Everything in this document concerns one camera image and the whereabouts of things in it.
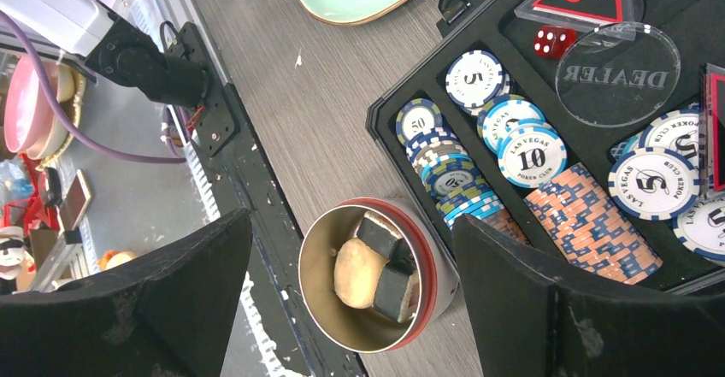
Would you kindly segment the sushi roll red centre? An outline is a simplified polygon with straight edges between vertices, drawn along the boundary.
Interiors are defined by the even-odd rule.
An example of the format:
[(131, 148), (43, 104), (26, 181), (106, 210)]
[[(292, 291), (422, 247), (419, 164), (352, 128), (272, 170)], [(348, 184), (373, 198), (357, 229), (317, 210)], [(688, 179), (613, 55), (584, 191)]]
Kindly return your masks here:
[(373, 309), (397, 323), (409, 321), (417, 311), (419, 275), (411, 261), (390, 261), (383, 268), (374, 294)]

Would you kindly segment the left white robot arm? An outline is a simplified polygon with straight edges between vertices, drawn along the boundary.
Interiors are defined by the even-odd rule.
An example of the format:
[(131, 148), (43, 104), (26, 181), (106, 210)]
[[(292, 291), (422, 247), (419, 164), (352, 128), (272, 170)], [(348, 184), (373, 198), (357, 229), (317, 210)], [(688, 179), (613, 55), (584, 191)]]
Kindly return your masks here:
[(152, 102), (192, 108), (208, 93), (203, 66), (161, 52), (148, 34), (98, 0), (1, 0), (1, 19), (34, 60), (39, 55), (25, 27)]

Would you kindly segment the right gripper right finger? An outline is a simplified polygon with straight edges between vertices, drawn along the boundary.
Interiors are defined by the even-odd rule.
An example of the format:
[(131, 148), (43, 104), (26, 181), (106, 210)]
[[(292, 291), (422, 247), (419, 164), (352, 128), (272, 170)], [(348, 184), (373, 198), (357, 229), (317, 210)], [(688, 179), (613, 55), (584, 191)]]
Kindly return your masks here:
[(452, 240), (486, 376), (721, 376), (724, 296), (600, 277), (465, 215)]

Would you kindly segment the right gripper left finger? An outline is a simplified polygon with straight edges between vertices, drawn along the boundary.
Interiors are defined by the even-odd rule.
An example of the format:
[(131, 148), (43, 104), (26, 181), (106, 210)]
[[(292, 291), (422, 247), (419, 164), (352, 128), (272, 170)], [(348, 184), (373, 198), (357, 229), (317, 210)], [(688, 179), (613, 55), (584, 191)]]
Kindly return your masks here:
[(2, 375), (219, 375), (252, 238), (236, 209), (57, 291), (3, 296)]

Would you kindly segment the round bread bun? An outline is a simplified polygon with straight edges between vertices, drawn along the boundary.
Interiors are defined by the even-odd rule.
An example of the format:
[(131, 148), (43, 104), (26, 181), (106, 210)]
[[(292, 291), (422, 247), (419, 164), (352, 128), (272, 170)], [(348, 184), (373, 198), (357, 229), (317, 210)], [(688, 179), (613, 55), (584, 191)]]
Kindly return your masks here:
[(353, 238), (340, 248), (334, 265), (333, 287), (340, 301), (353, 309), (367, 309), (373, 305), (379, 277), (389, 262)]

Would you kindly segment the sushi roll orange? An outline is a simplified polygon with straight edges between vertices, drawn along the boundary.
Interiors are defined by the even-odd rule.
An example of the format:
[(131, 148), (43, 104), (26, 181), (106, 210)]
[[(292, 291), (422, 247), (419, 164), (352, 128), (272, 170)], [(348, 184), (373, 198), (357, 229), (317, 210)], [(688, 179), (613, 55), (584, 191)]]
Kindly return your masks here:
[(355, 236), (386, 259), (394, 258), (404, 241), (403, 234), (385, 216), (372, 210), (364, 213)]

